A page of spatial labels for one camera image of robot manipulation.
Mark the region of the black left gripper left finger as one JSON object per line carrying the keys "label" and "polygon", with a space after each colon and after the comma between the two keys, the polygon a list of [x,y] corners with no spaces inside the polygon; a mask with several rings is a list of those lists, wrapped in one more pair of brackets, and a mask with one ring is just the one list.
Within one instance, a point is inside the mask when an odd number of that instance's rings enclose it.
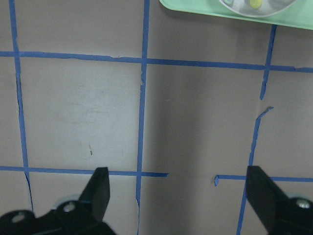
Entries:
{"label": "black left gripper left finger", "polygon": [[98,167],[79,196],[94,219],[102,221],[110,200],[110,181],[107,167]]}

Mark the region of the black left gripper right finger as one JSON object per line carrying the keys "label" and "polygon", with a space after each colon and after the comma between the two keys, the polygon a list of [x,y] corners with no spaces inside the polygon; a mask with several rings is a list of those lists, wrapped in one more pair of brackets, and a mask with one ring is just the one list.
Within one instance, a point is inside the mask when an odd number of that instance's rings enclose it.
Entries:
{"label": "black left gripper right finger", "polygon": [[268,232],[272,232],[289,197],[259,167],[248,166],[246,198]]}

